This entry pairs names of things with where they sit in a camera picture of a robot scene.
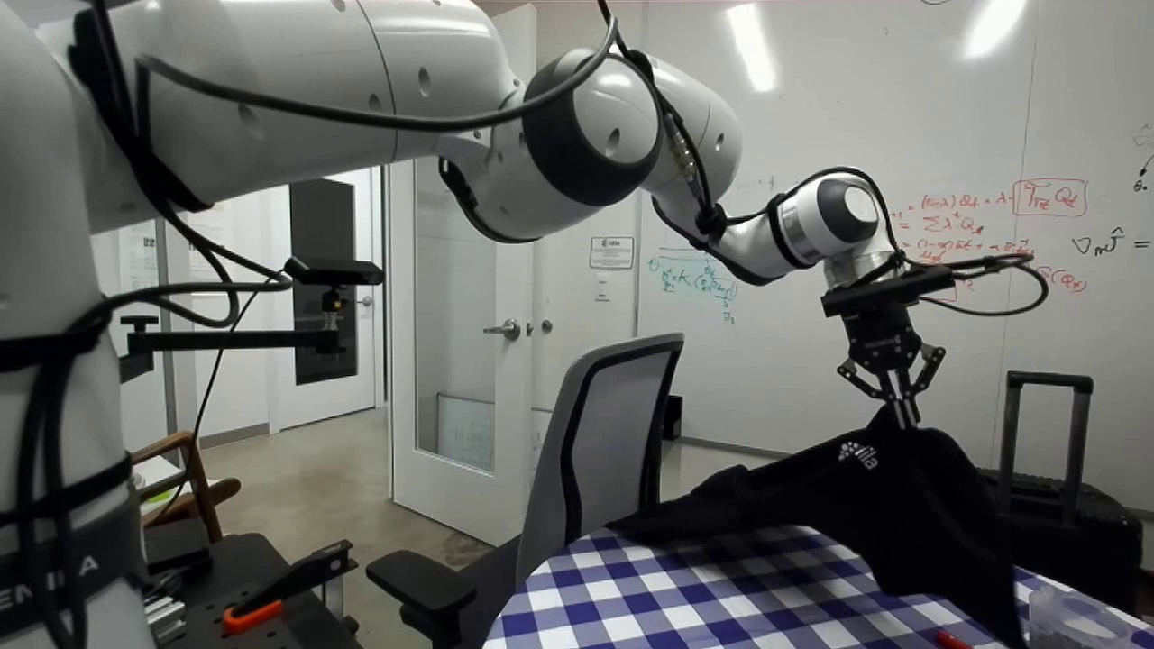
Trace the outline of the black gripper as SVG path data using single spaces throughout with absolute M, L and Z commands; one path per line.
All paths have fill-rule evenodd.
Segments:
M 909 305 L 925 292 L 952 289 L 956 277 L 943 266 L 905 271 L 887 282 L 854 282 L 830 289 L 822 310 L 847 328 L 847 359 L 839 379 L 864 389 L 864 373 L 877 373 L 887 389 L 894 428 L 919 428 L 914 389 L 925 389 L 943 359 L 942 346 L 925 346 Z

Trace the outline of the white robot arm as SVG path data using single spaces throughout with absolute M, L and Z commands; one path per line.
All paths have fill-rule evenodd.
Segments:
M 518 77 L 474 0 L 0 0 L 0 649 L 146 649 L 94 233 L 406 158 L 507 244 L 645 194 L 748 286 L 887 252 L 864 174 L 730 217 L 709 86 L 621 42 Z

